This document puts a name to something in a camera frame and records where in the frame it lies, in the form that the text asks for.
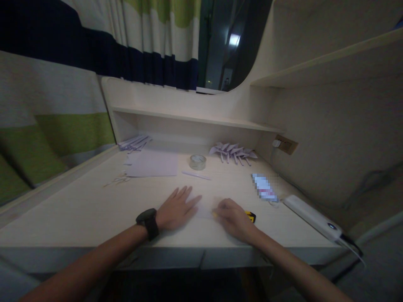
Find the power socket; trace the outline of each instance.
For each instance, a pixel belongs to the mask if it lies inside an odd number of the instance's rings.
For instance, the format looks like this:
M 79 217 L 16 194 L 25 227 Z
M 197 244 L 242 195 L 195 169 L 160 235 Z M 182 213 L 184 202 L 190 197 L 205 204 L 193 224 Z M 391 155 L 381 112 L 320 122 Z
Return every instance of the power socket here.
M 291 155 L 298 146 L 297 142 L 285 138 L 284 136 L 281 136 L 279 134 L 277 134 L 275 139 L 281 142 L 278 148 L 289 155 Z

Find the right hand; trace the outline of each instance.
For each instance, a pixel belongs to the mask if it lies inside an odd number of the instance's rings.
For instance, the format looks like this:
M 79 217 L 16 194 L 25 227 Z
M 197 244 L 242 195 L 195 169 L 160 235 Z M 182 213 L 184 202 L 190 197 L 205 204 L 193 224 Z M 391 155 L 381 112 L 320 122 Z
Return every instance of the right hand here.
M 229 198 L 223 199 L 213 212 L 217 214 L 216 219 L 227 233 L 242 242 L 253 244 L 259 229 L 235 201 Z

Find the black watch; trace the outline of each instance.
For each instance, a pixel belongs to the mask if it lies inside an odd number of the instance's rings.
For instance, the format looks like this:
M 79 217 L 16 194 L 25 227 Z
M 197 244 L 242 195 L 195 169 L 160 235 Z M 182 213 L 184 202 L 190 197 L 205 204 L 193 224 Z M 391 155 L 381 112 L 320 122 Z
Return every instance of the black watch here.
M 151 241 L 157 237 L 160 232 L 158 231 L 157 222 L 155 217 L 157 216 L 156 209 L 148 209 L 137 216 L 136 223 L 145 226 L 148 232 L 148 240 Z

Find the shelf panel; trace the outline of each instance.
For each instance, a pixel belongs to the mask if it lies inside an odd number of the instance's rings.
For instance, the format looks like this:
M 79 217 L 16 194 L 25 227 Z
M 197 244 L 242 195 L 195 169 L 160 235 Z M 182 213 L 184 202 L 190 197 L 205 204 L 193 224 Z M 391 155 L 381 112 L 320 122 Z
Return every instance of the shelf panel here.
M 252 86 L 296 88 L 401 74 L 403 29 L 348 46 L 284 69 Z
M 156 109 L 140 109 L 140 108 L 127 108 L 127 107 L 118 107 L 118 106 L 111 106 L 111 109 L 118 112 L 125 112 L 125 113 L 135 113 L 139 115 L 150 115 L 156 117 L 165 117 L 175 120 L 187 120 L 191 122 L 202 122 L 206 124 L 214 124 L 214 125 L 223 125 L 223 126 L 230 126 L 230 127 L 238 127 L 238 128 L 245 128 L 245 129 L 253 129 L 253 130 L 261 130 L 261 131 L 268 131 L 268 132 L 276 132 L 276 133 L 284 133 L 283 129 L 279 129 L 267 124 L 260 124 L 255 122 L 250 122 L 247 120 L 235 120 L 230 118 L 224 117 L 195 117 L 195 116 L 188 116 L 188 115 L 178 115 L 169 113 L 168 111 L 160 111 Z

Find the striped curtain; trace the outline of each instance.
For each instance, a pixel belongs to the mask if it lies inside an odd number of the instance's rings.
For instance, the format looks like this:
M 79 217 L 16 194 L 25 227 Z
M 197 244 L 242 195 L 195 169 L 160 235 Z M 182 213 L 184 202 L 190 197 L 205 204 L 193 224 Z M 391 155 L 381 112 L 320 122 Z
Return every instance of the striped curtain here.
M 196 90 L 200 0 L 0 10 L 0 205 L 115 144 L 99 76 Z

